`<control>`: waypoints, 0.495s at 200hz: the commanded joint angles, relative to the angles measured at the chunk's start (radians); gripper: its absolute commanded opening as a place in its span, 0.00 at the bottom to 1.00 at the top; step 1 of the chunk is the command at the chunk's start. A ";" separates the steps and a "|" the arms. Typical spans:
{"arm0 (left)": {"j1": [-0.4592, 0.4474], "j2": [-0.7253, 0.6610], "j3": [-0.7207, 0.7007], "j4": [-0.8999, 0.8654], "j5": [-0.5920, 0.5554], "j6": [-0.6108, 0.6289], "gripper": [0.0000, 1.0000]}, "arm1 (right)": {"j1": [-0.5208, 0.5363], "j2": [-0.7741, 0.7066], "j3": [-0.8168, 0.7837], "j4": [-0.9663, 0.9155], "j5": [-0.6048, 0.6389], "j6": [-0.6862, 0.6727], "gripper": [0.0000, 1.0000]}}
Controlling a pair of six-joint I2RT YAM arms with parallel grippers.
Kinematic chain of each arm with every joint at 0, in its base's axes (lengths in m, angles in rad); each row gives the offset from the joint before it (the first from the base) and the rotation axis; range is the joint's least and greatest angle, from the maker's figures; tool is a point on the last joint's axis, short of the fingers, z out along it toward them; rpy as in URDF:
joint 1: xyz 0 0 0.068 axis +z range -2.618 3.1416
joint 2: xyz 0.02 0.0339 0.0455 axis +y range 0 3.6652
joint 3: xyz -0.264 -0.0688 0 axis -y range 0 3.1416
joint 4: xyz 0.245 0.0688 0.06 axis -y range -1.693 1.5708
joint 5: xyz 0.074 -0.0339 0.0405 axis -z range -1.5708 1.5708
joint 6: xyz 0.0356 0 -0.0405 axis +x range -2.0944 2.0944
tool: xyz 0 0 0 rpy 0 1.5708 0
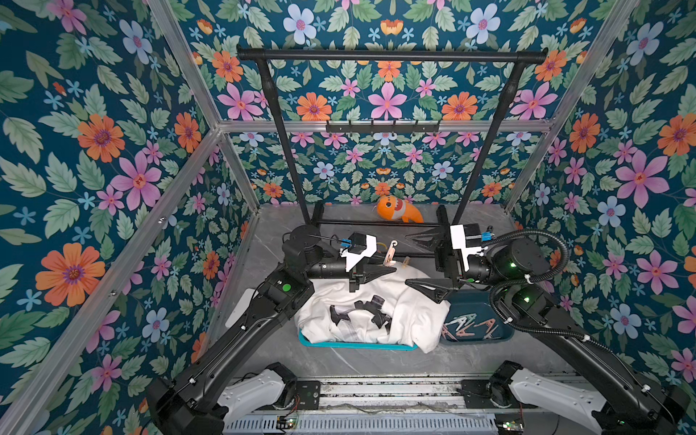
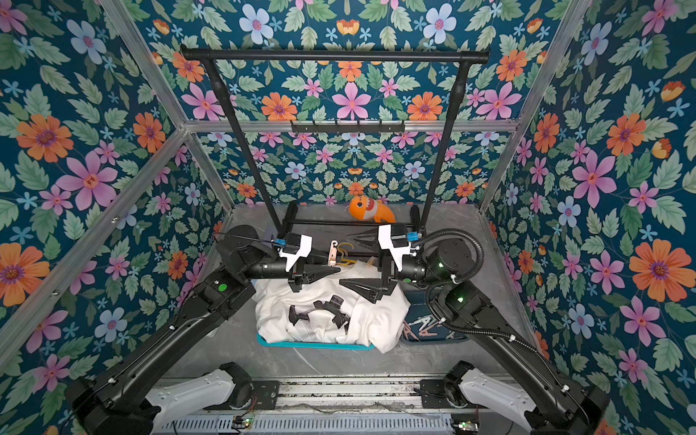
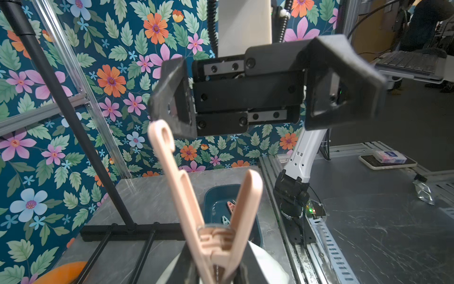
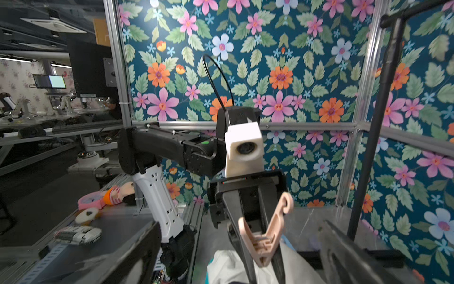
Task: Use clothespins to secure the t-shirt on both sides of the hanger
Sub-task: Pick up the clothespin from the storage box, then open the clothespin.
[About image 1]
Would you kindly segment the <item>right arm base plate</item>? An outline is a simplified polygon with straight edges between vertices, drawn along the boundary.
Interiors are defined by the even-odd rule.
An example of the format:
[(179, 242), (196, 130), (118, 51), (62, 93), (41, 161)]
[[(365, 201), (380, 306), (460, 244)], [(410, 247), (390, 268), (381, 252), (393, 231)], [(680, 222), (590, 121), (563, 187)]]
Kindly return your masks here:
[(457, 393), (468, 408), (513, 409), (520, 406), (509, 386), (490, 380), (462, 380)]

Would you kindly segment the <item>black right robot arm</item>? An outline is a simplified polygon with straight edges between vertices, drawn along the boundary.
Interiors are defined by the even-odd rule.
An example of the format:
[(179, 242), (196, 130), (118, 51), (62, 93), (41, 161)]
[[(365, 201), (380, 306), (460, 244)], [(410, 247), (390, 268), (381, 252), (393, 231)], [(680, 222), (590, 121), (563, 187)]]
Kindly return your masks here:
[(456, 292), (487, 291), (489, 306), (503, 324), (545, 344), (590, 385), (576, 388), (506, 361), (487, 384), (494, 405), (536, 406), (595, 434), (676, 433), (690, 396), (631, 368), (543, 288), (567, 266), (563, 239), (539, 229), (486, 236), (476, 224), (429, 228), (412, 238), (431, 251), (444, 277), (409, 279), (409, 287), (437, 304)]

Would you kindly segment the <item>pink clothespin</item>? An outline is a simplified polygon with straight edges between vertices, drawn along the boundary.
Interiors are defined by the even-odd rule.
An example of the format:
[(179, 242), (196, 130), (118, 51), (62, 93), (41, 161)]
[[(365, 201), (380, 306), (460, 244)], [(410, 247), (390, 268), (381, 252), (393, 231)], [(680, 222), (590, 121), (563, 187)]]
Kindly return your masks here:
[(394, 266), (396, 264), (395, 261), (395, 254), (396, 254), (396, 248), (398, 246), (398, 241), (397, 240), (392, 240), (387, 248), (387, 251), (384, 256), (384, 266)]

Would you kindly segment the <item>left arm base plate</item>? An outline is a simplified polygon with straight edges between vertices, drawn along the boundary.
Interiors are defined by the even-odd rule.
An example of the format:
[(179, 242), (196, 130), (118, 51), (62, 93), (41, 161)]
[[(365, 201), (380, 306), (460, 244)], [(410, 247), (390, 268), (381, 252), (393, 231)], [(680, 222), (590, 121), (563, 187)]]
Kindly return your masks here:
[(272, 404), (276, 410), (318, 410), (322, 384), (319, 381), (291, 382)]

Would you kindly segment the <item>white t-shirt black print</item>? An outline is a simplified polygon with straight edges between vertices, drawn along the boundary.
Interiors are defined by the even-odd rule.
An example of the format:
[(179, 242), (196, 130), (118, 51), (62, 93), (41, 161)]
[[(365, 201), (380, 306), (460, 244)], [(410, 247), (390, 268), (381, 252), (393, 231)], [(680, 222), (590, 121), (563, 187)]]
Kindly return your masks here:
[(315, 279), (315, 293), (294, 316), (295, 325), (311, 344), (394, 344), (429, 353), (440, 342), (451, 304), (435, 303), (406, 285), (425, 277), (398, 263), (395, 272), (353, 293), (346, 279)]

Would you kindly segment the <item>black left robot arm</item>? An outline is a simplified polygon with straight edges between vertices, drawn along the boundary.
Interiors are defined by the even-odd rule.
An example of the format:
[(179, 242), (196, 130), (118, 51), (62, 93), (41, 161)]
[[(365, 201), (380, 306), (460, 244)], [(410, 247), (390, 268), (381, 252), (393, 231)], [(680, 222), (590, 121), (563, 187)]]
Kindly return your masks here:
[(288, 404), (297, 379), (282, 364), (232, 384), (233, 375), (315, 293), (319, 279), (349, 288), (395, 272), (375, 258), (376, 238), (354, 233), (334, 249), (319, 228), (303, 225), (284, 240), (284, 259), (256, 287), (246, 310), (217, 342), (173, 380), (146, 390), (152, 423), (163, 434), (221, 434), (228, 424), (272, 403)]

